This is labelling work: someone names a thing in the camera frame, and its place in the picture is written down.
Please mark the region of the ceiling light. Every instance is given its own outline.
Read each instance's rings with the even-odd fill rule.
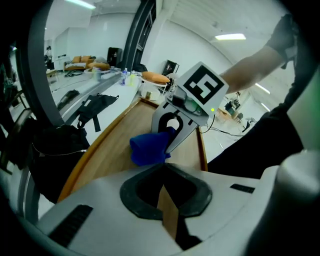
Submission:
[[[256,83],[255,85],[258,86],[260,89],[264,90],[267,94],[270,94],[270,91],[268,91],[266,88],[264,88],[260,84]]]
[[[268,110],[268,111],[270,112],[270,109],[269,109],[265,104],[263,104],[263,103],[261,102],[261,105],[262,105],[266,110]]]
[[[244,34],[222,34],[215,37],[218,40],[245,40]]]
[[[76,5],[79,5],[79,6],[82,6],[82,7],[85,7],[85,8],[88,8],[90,10],[92,9],[95,9],[96,7],[90,3],[87,3],[85,1],[82,1],[82,0],[65,0],[67,2],[70,2],[70,3],[74,3]]]

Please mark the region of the ceiling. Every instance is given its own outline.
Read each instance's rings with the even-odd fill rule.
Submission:
[[[54,0],[46,21],[44,40],[55,39],[67,28],[86,28],[91,16],[114,13],[136,13],[140,0],[85,0],[94,10],[65,0]]]
[[[260,50],[287,11],[276,0],[163,0],[163,9],[173,10],[170,20],[203,37],[232,64]],[[217,41],[215,36],[242,33],[246,40]],[[294,79],[293,65],[278,69],[250,93],[270,109],[283,102]]]

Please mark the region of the couch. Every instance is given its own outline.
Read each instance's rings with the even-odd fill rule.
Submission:
[[[70,63],[65,62],[63,64],[63,70],[86,70],[89,69],[89,64],[94,62],[94,60],[91,56],[76,56]]]

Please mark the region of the orange pillow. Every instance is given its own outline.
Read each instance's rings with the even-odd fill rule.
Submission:
[[[81,62],[87,62],[89,59],[91,59],[91,56],[82,56]]]
[[[159,85],[166,85],[166,83],[170,82],[168,77],[150,71],[142,72],[142,77],[149,82]]]
[[[72,63],[80,63],[80,62],[81,62],[81,56],[76,56],[72,60]]]
[[[99,68],[102,71],[106,71],[110,69],[110,65],[106,63],[97,63],[97,62],[92,62],[88,65],[89,69],[92,69],[93,67]]]

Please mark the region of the blue cloth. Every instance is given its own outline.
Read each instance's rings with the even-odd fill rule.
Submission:
[[[171,157],[165,151],[175,131],[173,127],[168,127],[167,131],[146,133],[131,138],[131,160],[138,166],[164,163]]]

